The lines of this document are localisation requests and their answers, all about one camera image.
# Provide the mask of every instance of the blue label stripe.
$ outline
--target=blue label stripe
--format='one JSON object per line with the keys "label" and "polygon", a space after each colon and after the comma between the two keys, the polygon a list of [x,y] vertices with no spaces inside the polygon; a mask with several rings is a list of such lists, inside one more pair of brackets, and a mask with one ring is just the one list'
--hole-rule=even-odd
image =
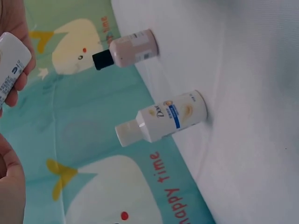
{"label": "blue label stripe", "polygon": [[169,106],[169,109],[170,109],[170,112],[172,113],[174,122],[176,123],[176,127],[177,127],[177,128],[180,128],[181,125],[179,124],[178,115],[177,115],[177,113],[176,113],[176,111],[175,111],[173,105],[170,105],[170,106]]}

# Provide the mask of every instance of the black bottle cap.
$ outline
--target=black bottle cap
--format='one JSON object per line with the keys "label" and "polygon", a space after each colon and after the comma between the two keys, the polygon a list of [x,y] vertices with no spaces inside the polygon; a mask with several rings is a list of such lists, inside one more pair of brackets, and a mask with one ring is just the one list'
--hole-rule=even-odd
{"label": "black bottle cap", "polygon": [[109,50],[104,50],[100,53],[93,55],[93,63],[96,70],[101,70],[105,67],[114,64],[113,58]]}

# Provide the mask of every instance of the cartoon character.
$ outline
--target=cartoon character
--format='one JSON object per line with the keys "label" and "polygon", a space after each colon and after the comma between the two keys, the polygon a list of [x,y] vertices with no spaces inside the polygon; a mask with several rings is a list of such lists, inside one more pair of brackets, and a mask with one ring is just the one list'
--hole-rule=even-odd
{"label": "cartoon character", "polygon": [[[88,19],[71,21],[54,32],[30,31],[33,39],[39,39],[37,51],[43,53],[45,46],[55,34],[66,34],[52,53],[52,63],[59,75],[73,75],[93,67],[92,55],[103,51],[95,25]],[[49,71],[39,68],[44,79]]]}
{"label": "cartoon character", "polygon": [[53,160],[48,169],[59,176],[52,196],[58,200],[62,190],[79,174],[95,174],[75,196],[66,211],[69,224],[162,224],[154,196],[138,165],[122,155],[112,156],[82,168],[65,167]]}

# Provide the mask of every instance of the white bottle cap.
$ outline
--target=white bottle cap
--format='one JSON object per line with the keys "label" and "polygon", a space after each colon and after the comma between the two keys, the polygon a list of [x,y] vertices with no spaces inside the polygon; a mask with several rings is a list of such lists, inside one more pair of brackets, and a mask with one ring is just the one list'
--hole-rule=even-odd
{"label": "white bottle cap", "polygon": [[143,139],[143,134],[136,120],[131,120],[115,127],[121,146],[125,147]]}

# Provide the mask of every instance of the dove bottle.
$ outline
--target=dove bottle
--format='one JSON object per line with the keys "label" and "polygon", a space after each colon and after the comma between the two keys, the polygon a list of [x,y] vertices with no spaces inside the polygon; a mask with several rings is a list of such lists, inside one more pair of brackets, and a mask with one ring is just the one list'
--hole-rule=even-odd
{"label": "dove bottle", "polygon": [[142,139],[155,142],[206,118],[205,101],[195,90],[140,110],[136,119],[115,127],[115,130],[125,147]]}
{"label": "dove bottle", "polygon": [[93,55],[96,70],[110,65],[127,67],[158,55],[158,46],[150,29],[113,40],[109,49]]}
{"label": "dove bottle", "polygon": [[0,108],[31,58],[19,38],[8,32],[0,36]]}

